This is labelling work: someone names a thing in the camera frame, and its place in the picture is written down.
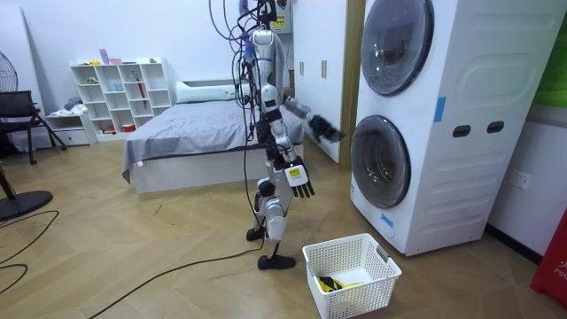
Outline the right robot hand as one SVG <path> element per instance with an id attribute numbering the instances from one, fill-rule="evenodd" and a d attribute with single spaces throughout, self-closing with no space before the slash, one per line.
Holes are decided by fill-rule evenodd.
<path id="1" fill-rule="evenodd" d="M 303 165 L 288 167 L 284 173 L 294 197 L 311 198 L 315 195 L 315 190 Z"/>

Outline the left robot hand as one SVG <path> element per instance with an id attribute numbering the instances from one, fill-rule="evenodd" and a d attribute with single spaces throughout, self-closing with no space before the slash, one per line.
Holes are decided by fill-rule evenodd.
<path id="1" fill-rule="evenodd" d="M 346 134 L 339 128 L 334 127 L 330 122 L 320 115 L 314 115 L 307 123 L 311 128 L 313 139 L 319 144 L 326 140 L 332 144 L 340 142 Z"/>

